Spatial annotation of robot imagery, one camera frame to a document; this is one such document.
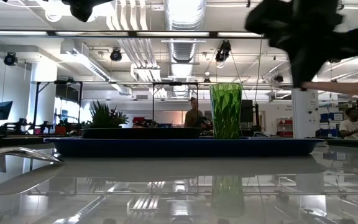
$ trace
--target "white shirt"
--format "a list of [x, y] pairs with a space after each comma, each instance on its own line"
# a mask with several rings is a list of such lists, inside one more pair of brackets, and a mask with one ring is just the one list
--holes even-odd
[[[358, 121], [352, 122], [349, 119], [342, 121], [339, 126], [340, 131], [355, 131], [358, 129]], [[358, 133], [345, 137], [346, 140], [358, 140]]]

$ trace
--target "computer monitor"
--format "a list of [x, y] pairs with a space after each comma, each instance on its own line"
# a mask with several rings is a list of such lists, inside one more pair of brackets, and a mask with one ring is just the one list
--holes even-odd
[[13, 101], [0, 102], [0, 120], [7, 120], [11, 113]]

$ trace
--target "green glass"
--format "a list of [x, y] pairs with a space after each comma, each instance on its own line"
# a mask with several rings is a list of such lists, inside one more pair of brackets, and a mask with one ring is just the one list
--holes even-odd
[[214, 176], [211, 207], [221, 217], [241, 217], [245, 212], [242, 179], [237, 175]]
[[240, 84], [222, 83], [210, 86], [215, 139], [239, 138], [241, 91]]

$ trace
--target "blue tray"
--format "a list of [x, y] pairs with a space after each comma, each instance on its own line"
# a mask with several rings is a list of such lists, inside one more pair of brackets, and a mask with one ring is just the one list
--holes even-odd
[[237, 157], [301, 156], [322, 139], [83, 139], [46, 138], [69, 157]]

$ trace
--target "person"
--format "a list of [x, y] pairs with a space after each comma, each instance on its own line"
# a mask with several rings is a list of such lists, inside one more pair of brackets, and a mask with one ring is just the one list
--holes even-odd
[[349, 119], [341, 122], [339, 132], [346, 140], [358, 140], [358, 114], [356, 108], [349, 108], [345, 111]]
[[304, 82], [302, 83], [302, 88], [358, 95], [358, 83]]
[[200, 128], [201, 118], [204, 116], [203, 113], [198, 110], [197, 99], [191, 97], [190, 99], [191, 110], [187, 111], [185, 118], [185, 128]]

